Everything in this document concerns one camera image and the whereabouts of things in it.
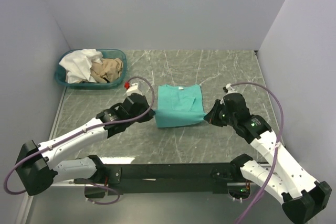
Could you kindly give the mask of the teal t shirt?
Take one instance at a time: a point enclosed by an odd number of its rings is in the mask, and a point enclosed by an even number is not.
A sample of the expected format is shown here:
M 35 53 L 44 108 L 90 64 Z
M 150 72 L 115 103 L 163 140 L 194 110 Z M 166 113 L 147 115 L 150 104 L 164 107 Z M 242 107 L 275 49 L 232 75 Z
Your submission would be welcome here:
M 205 112 L 201 87 L 158 87 L 155 122 L 158 128 L 183 127 L 203 122 Z

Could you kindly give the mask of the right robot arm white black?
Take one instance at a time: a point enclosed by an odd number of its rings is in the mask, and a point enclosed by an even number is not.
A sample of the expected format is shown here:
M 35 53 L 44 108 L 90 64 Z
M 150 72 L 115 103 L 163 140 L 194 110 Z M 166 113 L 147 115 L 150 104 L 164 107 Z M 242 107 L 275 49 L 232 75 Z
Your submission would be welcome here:
M 271 126 L 260 115 L 250 113 L 242 94 L 234 92 L 215 100 L 204 120 L 215 126 L 231 126 L 271 165 L 261 167 L 252 157 L 241 154 L 231 162 L 230 175 L 235 181 L 249 180 L 264 188 L 282 206 L 292 223 L 307 223 L 325 209 L 332 188 L 310 175 L 277 142 Z

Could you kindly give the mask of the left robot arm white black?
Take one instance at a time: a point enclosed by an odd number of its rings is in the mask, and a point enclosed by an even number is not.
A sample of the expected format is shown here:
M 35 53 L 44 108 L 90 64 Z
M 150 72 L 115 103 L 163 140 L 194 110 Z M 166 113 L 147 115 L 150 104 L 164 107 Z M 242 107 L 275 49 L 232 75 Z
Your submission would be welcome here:
M 72 153 L 98 141 L 124 132 L 133 123 L 153 119 L 155 112 L 145 96 L 133 93 L 122 103 L 117 103 L 98 113 L 83 126 L 52 140 L 36 144 L 28 141 L 22 145 L 16 161 L 18 174 L 25 192 L 30 196 L 42 193 L 53 183 L 76 174 L 93 183 L 104 179 L 103 163 L 96 156 L 69 161 Z

